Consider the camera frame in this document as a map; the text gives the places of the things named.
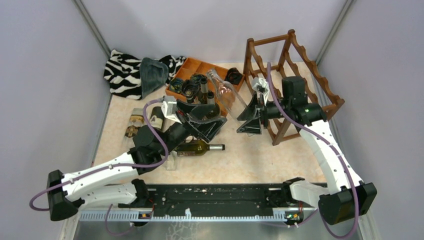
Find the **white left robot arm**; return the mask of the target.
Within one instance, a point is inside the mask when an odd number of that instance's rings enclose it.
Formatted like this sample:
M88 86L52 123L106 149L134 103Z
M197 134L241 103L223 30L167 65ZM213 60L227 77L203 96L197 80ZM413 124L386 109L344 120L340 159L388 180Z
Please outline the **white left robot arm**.
M186 103L170 96L149 104L156 104L173 120L166 131L146 122L134 138L134 147L112 160L72 173L54 170L48 174L46 195L51 221L66 220L88 206L146 206L150 193L139 176L164 164L190 136L210 142L227 122L225 117L206 118L211 104Z

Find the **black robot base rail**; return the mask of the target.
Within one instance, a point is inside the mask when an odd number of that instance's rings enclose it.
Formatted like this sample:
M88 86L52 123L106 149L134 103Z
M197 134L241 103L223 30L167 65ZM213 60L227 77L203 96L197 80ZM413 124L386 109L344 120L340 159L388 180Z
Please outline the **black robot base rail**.
M152 184L142 208L84 210L80 221L108 222L302 222L316 208L290 203L281 183Z

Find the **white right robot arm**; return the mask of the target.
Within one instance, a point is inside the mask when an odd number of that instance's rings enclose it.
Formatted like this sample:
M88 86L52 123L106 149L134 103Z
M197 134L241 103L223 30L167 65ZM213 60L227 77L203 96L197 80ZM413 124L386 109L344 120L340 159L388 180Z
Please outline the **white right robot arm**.
M352 169L332 135L326 113L318 103L309 102L303 78L286 77L282 86L283 97L269 101L269 82L255 77L251 101L236 119L241 123L239 134L259 135L269 120L283 118L295 125L313 151L327 186L301 177L287 180L281 193L283 203L295 206L303 202L313 206L329 225L367 214L377 195L375 185L364 183Z

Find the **wooden wine rack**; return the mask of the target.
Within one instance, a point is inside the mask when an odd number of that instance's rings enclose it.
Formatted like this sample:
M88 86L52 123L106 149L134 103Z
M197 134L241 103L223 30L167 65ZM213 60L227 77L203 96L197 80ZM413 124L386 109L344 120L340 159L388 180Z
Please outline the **wooden wine rack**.
M263 59L256 52L256 47L274 42L284 41L284 45L276 65L264 66ZM320 106L318 97L311 91L307 80L301 76L298 66L291 60L289 49L293 46L302 61L308 67L312 76L317 80L318 85L329 98L330 103ZM304 46L298 44L295 30L290 29L287 34L269 37L260 40L249 38L246 42L243 73L249 77L270 77L271 72L278 72L282 79L282 90L274 89L277 94L277 101L267 101L268 127L266 129L272 140L272 145L276 146L283 141L291 140L300 136L299 133L287 134L292 123L287 120L279 111L282 107L284 112L299 124L311 126L316 120L330 120L345 103L339 95L334 94L328 80L321 76L315 61L308 58ZM248 83L248 88L252 96L257 92L252 89L252 82Z

